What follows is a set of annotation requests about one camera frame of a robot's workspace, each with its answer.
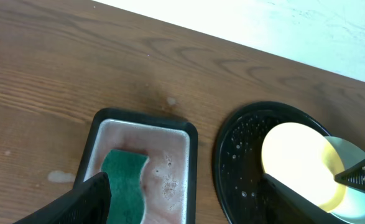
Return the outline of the green and yellow sponge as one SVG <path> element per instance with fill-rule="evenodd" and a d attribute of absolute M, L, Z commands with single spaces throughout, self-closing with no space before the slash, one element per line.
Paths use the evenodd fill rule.
<path fill-rule="evenodd" d="M 116 149 L 105 157 L 101 170 L 107 173 L 111 189 L 109 224 L 141 223 L 145 212 L 141 173 L 147 160 L 146 155 Z"/>

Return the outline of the yellow plate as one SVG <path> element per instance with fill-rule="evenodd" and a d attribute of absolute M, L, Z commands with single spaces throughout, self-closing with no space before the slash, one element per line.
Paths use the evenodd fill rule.
<path fill-rule="evenodd" d="M 325 212 L 342 203 L 347 187 L 335 181 L 344 171 L 336 149 L 322 134 L 300 123 L 282 123 L 265 136 L 262 168 Z"/>

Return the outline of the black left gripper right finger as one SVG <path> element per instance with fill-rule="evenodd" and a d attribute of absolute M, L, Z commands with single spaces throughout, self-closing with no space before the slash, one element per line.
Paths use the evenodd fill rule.
<path fill-rule="evenodd" d="M 343 221 L 336 218 L 329 213 L 324 212 L 313 203 L 309 202 L 292 189 L 275 179 L 269 174 L 264 174 L 265 178 L 276 191 L 277 195 L 285 202 L 292 210 L 295 215 L 300 218 L 304 218 L 305 223 L 316 223 L 316 224 L 344 224 Z"/>

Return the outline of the mint plate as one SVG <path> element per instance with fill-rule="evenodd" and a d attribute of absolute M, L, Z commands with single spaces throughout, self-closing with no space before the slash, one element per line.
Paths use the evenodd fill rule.
<path fill-rule="evenodd" d="M 358 163 L 365 160 L 365 152 L 353 143 L 342 138 L 327 136 L 326 139 L 337 151 L 344 170 L 359 168 Z M 365 176 L 362 169 L 342 177 L 346 194 L 331 214 L 342 222 L 365 224 Z"/>

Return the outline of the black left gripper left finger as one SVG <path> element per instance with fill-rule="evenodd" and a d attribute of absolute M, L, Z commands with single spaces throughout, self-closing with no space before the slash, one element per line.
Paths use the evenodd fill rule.
<path fill-rule="evenodd" d="M 105 224 L 110 202 L 108 175 L 100 172 L 15 224 Z"/>

